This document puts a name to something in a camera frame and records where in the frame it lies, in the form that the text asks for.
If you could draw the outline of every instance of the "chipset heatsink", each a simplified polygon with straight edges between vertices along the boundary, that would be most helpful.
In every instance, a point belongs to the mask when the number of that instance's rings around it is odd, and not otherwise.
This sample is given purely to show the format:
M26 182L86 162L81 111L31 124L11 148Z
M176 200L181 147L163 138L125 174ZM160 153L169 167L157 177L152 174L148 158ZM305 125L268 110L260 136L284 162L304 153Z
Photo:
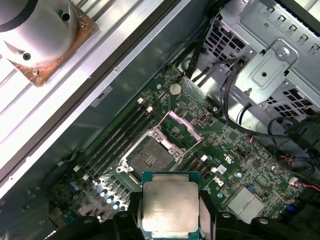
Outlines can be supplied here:
M226 203L227 206L245 223L258 216L265 205L248 189L241 186Z

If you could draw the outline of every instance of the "white sticker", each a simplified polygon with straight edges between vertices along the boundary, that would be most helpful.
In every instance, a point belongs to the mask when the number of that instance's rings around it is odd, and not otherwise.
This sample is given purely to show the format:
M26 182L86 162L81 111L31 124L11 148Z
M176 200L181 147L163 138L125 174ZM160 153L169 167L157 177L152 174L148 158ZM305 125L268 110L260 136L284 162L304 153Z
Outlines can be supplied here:
M92 107L97 107L99 105L99 103L101 103L101 101L103 99L105 99L105 97L112 91L112 87L111 86L107 86L101 93L100 95L91 103L90 106Z
M227 168L221 164L218 166L217 171L221 174L224 174L227 171Z

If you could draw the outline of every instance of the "label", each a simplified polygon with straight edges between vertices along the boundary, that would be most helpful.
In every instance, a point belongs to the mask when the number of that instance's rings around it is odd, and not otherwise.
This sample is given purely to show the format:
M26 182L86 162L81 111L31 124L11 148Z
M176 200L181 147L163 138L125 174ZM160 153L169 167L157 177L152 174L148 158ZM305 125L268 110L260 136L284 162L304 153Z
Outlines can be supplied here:
M112 91L112 87L111 86L107 86L101 93L100 95L91 103L91 107L97 107L103 99L105 99L105 97Z

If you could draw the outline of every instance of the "connector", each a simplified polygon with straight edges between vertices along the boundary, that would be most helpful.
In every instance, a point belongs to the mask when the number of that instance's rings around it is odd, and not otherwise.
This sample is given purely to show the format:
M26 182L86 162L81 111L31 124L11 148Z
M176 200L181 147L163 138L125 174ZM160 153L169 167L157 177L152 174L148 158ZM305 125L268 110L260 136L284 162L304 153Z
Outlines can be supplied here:
M297 186L297 183L299 182L299 179L296 178L295 176L292 177L290 180L289 180L289 184L292 185L292 186Z

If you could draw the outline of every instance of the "screw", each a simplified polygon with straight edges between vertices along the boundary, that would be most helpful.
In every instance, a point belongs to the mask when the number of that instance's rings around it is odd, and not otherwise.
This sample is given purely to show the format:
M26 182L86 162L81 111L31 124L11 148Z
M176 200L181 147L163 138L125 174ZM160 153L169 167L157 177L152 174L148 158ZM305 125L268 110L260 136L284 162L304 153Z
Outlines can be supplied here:
M227 212L223 212L223 213L222 213L222 217L224 217L224 218L228 219L228 218L230 218L231 216L230 216L230 214L229 214L229 213L227 213Z
M287 53L283 50L278 50L276 56L278 59L284 59L287 56Z
M33 71L33 76L37 76L39 74L39 70L34 70Z
M258 221L261 224L268 224L269 223L269 221L267 219L264 219L264 218L260 218Z

